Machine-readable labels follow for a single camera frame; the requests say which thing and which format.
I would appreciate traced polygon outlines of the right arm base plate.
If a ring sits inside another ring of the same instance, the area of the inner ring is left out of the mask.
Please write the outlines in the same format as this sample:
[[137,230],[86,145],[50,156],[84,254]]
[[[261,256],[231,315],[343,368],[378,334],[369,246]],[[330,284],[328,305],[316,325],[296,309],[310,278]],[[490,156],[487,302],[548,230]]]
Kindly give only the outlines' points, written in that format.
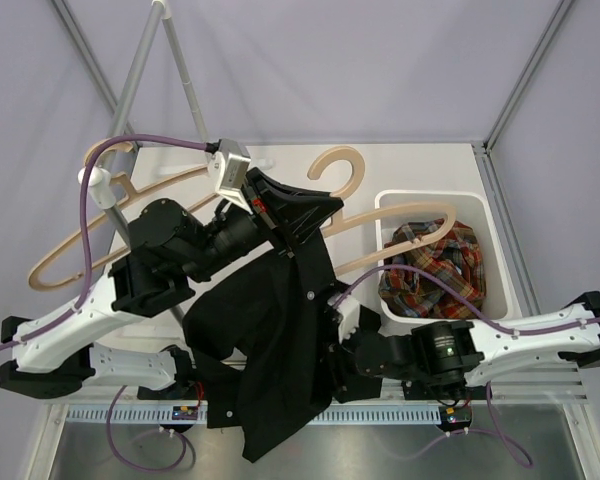
[[429,386],[420,381],[407,380],[401,383],[404,397],[406,399],[429,399],[445,402],[461,402],[470,400],[470,390],[455,388],[446,389],[441,386]]

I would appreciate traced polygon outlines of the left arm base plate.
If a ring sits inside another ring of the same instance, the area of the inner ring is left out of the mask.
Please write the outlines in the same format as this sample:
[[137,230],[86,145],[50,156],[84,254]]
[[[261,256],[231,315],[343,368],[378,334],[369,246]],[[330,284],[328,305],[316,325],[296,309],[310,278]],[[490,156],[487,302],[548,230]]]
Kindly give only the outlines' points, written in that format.
[[211,370],[207,372],[195,369],[190,378],[176,381],[162,390],[139,387],[136,396],[138,400],[143,401],[208,399],[234,380],[235,375],[230,372],[230,369]]

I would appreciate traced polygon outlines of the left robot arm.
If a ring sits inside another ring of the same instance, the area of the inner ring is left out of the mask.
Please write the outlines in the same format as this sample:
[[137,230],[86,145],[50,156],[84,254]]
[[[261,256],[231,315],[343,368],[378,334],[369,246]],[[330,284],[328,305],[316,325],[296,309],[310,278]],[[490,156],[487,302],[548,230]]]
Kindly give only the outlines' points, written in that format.
[[171,199],[151,202],[130,224],[130,252],[86,297],[35,320],[5,319],[2,341],[12,358],[0,366],[0,388],[36,399],[64,397],[85,385],[188,396],[195,375],[184,350],[133,352],[106,347],[99,339],[192,298],[191,282],[210,281],[264,243],[298,257],[344,206],[327,192],[280,184],[257,168],[248,171],[241,191],[246,208],[223,200],[207,224]]

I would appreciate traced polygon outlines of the beige hanger of black shirt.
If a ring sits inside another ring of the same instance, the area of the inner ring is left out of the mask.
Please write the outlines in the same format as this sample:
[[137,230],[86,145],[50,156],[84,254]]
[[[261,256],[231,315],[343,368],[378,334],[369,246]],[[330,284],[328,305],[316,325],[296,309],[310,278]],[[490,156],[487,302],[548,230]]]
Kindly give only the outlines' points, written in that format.
[[[347,182],[336,191],[330,193],[331,197],[342,201],[348,199],[360,187],[366,165],[362,154],[350,146],[336,146],[324,151],[311,164],[307,171],[310,180],[318,180],[327,167],[338,161],[344,161],[351,167],[351,173]],[[334,269],[337,276],[342,276],[370,265],[376,265],[380,261],[391,258],[405,252],[431,245],[443,239],[453,228],[457,219],[456,208],[448,203],[440,202],[416,202],[402,203],[387,207],[375,208],[368,212],[354,216],[345,217],[341,211],[330,217],[330,223],[322,228],[324,239],[352,230],[365,224],[379,222],[382,219],[407,214],[432,213],[435,218],[443,218],[444,221],[436,231],[426,234],[414,240],[396,243],[390,247],[375,251],[356,260],[352,260]]]

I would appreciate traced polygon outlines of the plaid shirt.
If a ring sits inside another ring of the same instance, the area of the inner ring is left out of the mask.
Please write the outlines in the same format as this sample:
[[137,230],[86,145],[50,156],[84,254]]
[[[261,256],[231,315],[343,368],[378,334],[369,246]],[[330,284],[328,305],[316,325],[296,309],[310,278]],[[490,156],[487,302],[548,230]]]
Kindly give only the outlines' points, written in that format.
[[483,255],[473,229],[459,221],[441,240],[384,261],[378,294],[400,317],[475,319],[486,299]]

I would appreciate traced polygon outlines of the black shirt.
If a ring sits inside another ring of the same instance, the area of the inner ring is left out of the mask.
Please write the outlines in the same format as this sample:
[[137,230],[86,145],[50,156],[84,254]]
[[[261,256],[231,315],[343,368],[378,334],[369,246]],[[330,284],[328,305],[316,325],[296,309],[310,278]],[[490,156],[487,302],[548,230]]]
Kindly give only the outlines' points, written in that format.
[[201,295],[183,331],[196,369],[235,380],[208,401],[211,428],[241,427],[242,456],[256,462],[323,412],[332,386],[322,360],[323,316],[335,292],[320,232],[288,258],[270,250]]

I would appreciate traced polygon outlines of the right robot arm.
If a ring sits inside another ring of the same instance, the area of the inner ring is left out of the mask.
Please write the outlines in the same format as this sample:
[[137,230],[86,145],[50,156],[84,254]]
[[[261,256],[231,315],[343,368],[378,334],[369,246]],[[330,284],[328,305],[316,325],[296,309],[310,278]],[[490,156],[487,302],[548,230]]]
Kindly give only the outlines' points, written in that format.
[[556,312],[501,322],[439,320],[407,334],[382,334],[350,296],[326,307],[336,342],[354,373],[417,385],[432,399],[464,400],[469,391],[530,367],[600,367],[600,294],[586,292]]

